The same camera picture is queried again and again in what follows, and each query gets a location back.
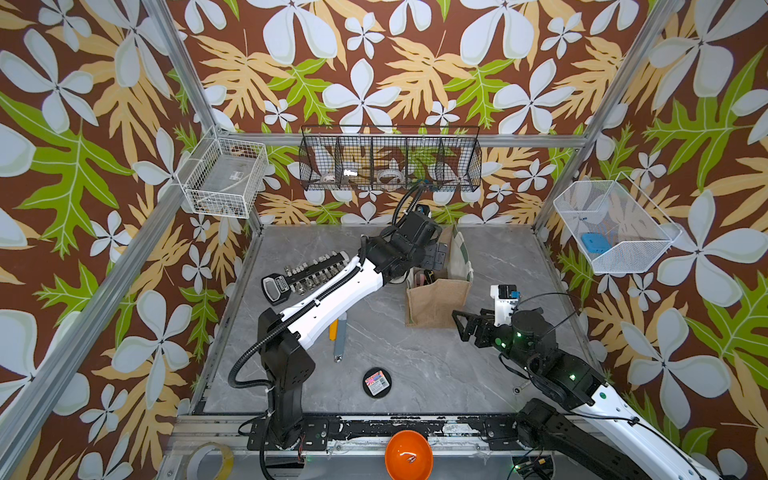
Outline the socket set on black rail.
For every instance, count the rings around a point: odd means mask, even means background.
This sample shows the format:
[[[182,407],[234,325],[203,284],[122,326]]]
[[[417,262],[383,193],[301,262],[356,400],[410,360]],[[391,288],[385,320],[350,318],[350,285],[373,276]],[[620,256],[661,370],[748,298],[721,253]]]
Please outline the socket set on black rail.
[[[287,301],[292,293],[304,295],[325,284],[338,274],[349,260],[345,252],[332,251],[312,263],[302,263],[295,268],[286,267],[285,273],[272,273],[261,279],[262,293],[271,305],[279,305]]]

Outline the blue object in basket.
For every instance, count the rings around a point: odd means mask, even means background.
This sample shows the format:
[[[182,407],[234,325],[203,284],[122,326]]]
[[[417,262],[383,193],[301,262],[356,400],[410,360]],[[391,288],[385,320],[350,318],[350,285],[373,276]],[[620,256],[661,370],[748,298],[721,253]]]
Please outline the blue object in basket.
[[[581,241],[587,253],[594,256],[603,255],[612,248],[608,239],[600,233],[584,233],[581,235]]]

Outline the tape roll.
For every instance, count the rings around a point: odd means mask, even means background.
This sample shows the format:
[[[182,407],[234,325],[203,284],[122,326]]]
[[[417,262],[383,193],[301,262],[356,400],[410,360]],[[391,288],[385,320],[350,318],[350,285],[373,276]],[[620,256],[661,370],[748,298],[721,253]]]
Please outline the tape roll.
[[[184,467],[185,479],[228,479],[235,466],[234,451],[227,445],[208,442],[194,450]]]

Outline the orange bowl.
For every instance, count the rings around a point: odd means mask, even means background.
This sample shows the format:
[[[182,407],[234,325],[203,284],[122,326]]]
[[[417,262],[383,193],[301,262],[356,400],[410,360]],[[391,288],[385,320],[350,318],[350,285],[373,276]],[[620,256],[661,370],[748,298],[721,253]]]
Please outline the orange bowl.
[[[387,473],[393,480],[427,480],[434,467],[429,442],[413,430],[394,434],[387,444],[384,458]]]

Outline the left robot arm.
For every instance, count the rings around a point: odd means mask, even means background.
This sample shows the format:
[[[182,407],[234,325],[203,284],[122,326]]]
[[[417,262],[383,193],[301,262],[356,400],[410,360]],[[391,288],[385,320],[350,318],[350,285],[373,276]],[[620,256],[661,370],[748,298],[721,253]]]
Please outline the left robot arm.
[[[288,449],[302,436],[302,391],[315,370],[308,349],[352,306],[413,268],[443,268],[447,246],[442,227],[416,210],[363,236],[357,254],[342,270],[304,300],[277,313],[268,308],[258,319],[257,342],[234,363],[228,384],[236,389],[264,386],[268,408],[262,437]]]

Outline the orange utility knife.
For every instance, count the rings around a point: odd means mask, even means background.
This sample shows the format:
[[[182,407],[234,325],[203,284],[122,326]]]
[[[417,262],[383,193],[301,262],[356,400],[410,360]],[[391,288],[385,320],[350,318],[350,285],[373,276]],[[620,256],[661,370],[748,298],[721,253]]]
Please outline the orange utility knife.
[[[332,342],[337,340],[339,322],[334,321],[329,327],[329,338]]]

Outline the round black tin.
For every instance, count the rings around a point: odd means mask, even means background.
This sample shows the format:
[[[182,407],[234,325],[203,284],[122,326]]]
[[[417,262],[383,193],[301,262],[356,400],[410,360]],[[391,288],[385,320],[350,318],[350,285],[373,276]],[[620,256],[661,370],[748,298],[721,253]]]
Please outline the round black tin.
[[[362,387],[369,397],[383,398],[389,394],[392,388],[391,375],[384,368],[371,368],[363,376]]]

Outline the green christmas burlap pouch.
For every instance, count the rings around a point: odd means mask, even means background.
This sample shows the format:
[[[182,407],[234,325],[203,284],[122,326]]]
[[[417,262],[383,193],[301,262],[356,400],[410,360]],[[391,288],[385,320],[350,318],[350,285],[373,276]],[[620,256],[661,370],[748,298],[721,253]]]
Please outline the green christmas burlap pouch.
[[[447,255],[435,279],[427,282],[424,269],[412,269],[406,278],[406,327],[453,328],[452,313],[462,310],[469,296],[474,270],[463,234],[449,226],[439,242],[447,245]]]

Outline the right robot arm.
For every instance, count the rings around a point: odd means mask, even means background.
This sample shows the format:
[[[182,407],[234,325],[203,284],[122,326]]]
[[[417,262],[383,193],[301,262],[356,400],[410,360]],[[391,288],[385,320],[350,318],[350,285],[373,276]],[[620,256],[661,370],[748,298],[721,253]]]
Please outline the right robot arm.
[[[584,359],[562,350],[541,310],[512,313],[495,325],[492,311],[455,310],[464,342],[494,348],[542,394],[515,415],[514,439],[562,453],[602,479],[717,479],[632,409]]]

